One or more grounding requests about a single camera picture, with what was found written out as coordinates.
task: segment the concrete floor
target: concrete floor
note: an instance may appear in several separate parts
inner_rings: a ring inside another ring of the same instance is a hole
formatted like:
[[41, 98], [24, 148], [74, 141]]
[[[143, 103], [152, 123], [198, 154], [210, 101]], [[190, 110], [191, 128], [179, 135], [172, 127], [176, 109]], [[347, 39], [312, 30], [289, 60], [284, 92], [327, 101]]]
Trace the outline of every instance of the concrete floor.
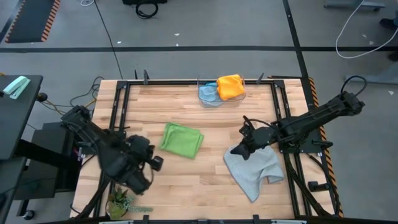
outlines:
[[[382, 17], [393, 17], [395, 1], [381, 1], [387, 8], [380, 12], [361, 11], [354, 16], [340, 46], [377, 46], [392, 32], [379, 27]], [[0, 27], [14, 12], [17, 0], [0, 2]], [[0, 48], [110, 47], [95, 6], [81, 7], [79, 0], [62, 1], [49, 39], [44, 43], [6, 44]], [[332, 47], [341, 26], [352, 9], [324, 9], [323, 1], [290, 0], [298, 39], [304, 47]], [[121, 1], [98, 0], [106, 27], [115, 47], [168, 47], [260, 45], [294, 46], [282, 1], [278, 0], [169, 0], [159, 6], [155, 18], [141, 20]], [[391, 46], [398, 43], [396, 38]], [[343, 52], [345, 55], [362, 52]], [[308, 74], [317, 86], [320, 103], [337, 95], [343, 77], [349, 74], [373, 74], [387, 68], [388, 52], [376, 52], [347, 60], [335, 52], [304, 52]], [[146, 69], [151, 78], [215, 77], [241, 73], [255, 78], [265, 75], [301, 76], [294, 51], [173, 51], [117, 52], [124, 78], [133, 78], [134, 70]], [[69, 99], [84, 94], [98, 75], [119, 78], [112, 52], [80, 53], [0, 53], [0, 72], [9, 75], [44, 76], [42, 92], [54, 103], [68, 105]], [[361, 85], [350, 84], [356, 91]], [[363, 112], [351, 118], [339, 118], [326, 125], [328, 140], [335, 145], [331, 156], [338, 190], [346, 217], [398, 220], [398, 137], [394, 119], [398, 109], [398, 86], [369, 85], [359, 98], [366, 103]], [[87, 96], [77, 103], [90, 101]], [[29, 124], [59, 121], [57, 113], [36, 104]], [[24, 139], [33, 130], [26, 127]], [[33, 200], [29, 209], [35, 219], [25, 222], [15, 217], [14, 203], [7, 223], [40, 223], [64, 220], [69, 216], [73, 194]]]

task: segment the black floor mat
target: black floor mat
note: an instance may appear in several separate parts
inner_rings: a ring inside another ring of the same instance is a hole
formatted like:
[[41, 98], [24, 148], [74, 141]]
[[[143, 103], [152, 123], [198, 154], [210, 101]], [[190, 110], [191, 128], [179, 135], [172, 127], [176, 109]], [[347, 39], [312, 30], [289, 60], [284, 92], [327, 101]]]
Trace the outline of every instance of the black floor mat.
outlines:
[[6, 43], [44, 42], [48, 39], [60, 0], [24, 0]]

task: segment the plastic container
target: plastic container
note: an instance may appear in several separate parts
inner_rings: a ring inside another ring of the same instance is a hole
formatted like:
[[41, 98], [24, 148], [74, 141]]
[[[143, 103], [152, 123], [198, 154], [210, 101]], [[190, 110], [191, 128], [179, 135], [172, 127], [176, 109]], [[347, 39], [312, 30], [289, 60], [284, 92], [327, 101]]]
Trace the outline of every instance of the plastic container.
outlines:
[[241, 104], [242, 100], [246, 97], [244, 78], [242, 75], [238, 75], [242, 79], [244, 93], [228, 100], [222, 100], [218, 95], [216, 79], [201, 79], [200, 76], [198, 76], [198, 99], [200, 106], [204, 108], [238, 107]]

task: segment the yellow and black striped tape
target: yellow and black striped tape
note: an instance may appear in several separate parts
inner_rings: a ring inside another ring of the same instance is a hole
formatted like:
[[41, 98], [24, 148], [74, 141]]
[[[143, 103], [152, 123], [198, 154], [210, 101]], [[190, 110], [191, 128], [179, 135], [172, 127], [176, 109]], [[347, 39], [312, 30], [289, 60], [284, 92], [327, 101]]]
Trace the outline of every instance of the yellow and black striped tape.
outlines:
[[45, 24], [43, 35], [42, 35], [42, 42], [45, 42], [50, 35], [50, 30], [52, 27], [52, 24], [54, 23], [55, 20], [55, 15], [57, 14], [58, 9], [60, 8], [60, 0], [54, 0], [54, 3], [52, 5], [49, 19], [47, 19], [47, 23]]
[[24, 8], [25, 5], [25, 0], [21, 3], [21, 6], [19, 7], [19, 11], [17, 13], [17, 15], [15, 16], [14, 22], [12, 23], [9, 31], [8, 31], [8, 35], [6, 36], [5, 42], [8, 43], [9, 42], [9, 38], [10, 38], [10, 34], [12, 32], [12, 30], [14, 29], [14, 25], [18, 20], [19, 14], [22, 12], [22, 9]]
[[[313, 97], [313, 102], [316, 108], [318, 108], [319, 104], [318, 104], [318, 96], [317, 96], [317, 91], [315, 89], [315, 84], [313, 82], [313, 78], [308, 78], [310, 80], [310, 86], [311, 86], [311, 92], [312, 92], [312, 97]], [[323, 141], [326, 141], [326, 133], [325, 133], [325, 128], [323, 126], [321, 126], [319, 128], [320, 133], [321, 133], [321, 139]], [[325, 159], [326, 159], [326, 163], [327, 163], [327, 167], [329, 170], [329, 176], [331, 179], [331, 184], [333, 184], [335, 187], [337, 186], [336, 184], [336, 177], [335, 177], [335, 172], [333, 171], [333, 164], [331, 163], [331, 157], [330, 157], [330, 152], [329, 149], [325, 149], [323, 151], [323, 153], [325, 154]], [[340, 209], [339, 209], [339, 213], [338, 216], [343, 218], [344, 214], [343, 214], [343, 207], [340, 204]]]

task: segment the gray towel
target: gray towel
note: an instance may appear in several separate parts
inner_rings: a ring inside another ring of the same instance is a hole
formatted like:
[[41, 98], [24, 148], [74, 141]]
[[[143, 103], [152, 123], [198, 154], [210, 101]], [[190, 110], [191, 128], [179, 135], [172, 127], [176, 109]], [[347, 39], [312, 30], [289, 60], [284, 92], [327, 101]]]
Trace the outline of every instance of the gray towel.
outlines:
[[284, 173], [271, 147], [256, 150], [246, 161], [242, 156], [230, 153], [235, 147], [228, 148], [224, 155], [224, 162], [235, 181], [253, 203], [259, 197], [265, 177], [268, 178], [268, 183], [273, 184], [283, 180]]

